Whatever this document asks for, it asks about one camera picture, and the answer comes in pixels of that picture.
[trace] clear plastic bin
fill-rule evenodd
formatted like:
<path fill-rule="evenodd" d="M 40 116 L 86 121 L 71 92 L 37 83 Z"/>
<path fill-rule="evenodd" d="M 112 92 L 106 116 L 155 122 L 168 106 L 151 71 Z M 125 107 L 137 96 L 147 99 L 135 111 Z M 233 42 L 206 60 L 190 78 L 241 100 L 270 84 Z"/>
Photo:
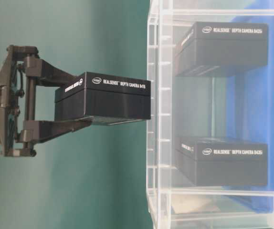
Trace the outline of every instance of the clear plastic bin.
<path fill-rule="evenodd" d="M 274 228 L 274 0 L 152 0 L 156 229 Z"/>

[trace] camera box lid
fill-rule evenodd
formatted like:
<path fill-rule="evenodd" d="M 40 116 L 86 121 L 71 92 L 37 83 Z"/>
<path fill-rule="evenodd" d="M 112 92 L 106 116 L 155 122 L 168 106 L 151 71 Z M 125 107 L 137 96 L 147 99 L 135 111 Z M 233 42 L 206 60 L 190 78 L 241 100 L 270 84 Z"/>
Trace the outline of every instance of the camera box lid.
<path fill-rule="evenodd" d="M 150 96 L 150 81 L 85 72 L 71 83 L 58 88 L 55 91 L 55 102 L 84 89 Z"/>

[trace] screw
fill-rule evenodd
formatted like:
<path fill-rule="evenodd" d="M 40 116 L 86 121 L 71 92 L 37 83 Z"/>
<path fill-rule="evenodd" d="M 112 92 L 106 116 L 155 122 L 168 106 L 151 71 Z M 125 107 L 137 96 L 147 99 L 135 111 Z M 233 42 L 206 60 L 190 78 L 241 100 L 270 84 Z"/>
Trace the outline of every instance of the screw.
<path fill-rule="evenodd" d="M 32 157 L 34 157 L 34 156 L 36 156 L 36 151 L 33 149 L 33 150 L 31 150 L 31 152 L 30 152 L 30 156 L 32 156 Z"/>

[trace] black camera box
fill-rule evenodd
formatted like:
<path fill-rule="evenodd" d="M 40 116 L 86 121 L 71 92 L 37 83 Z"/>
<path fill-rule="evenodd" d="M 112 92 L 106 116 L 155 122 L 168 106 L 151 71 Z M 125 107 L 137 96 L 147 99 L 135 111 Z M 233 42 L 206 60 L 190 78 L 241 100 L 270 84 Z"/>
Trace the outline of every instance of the black camera box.
<path fill-rule="evenodd" d="M 227 75 L 267 65 L 268 26 L 263 23 L 196 22 L 175 47 L 174 74 Z"/>
<path fill-rule="evenodd" d="M 150 119 L 150 81 L 83 73 L 55 91 L 56 121 L 115 125 Z"/>
<path fill-rule="evenodd" d="M 267 144 L 211 137 L 176 140 L 176 167 L 195 186 L 267 184 Z"/>

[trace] green wall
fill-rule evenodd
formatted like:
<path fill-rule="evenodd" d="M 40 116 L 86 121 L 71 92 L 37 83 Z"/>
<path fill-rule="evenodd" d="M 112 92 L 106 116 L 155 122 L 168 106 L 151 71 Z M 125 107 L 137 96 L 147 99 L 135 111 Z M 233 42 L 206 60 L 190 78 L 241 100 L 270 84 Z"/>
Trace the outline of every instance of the green wall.
<path fill-rule="evenodd" d="M 146 78 L 149 0 L 0 0 L 0 66 L 9 44 L 34 45 L 72 74 Z M 54 90 L 38 88 L 36 119 L 53 120 Z M 146 124 L 92 126 L 0 156 L 0 229 L 149 229 Z"/>

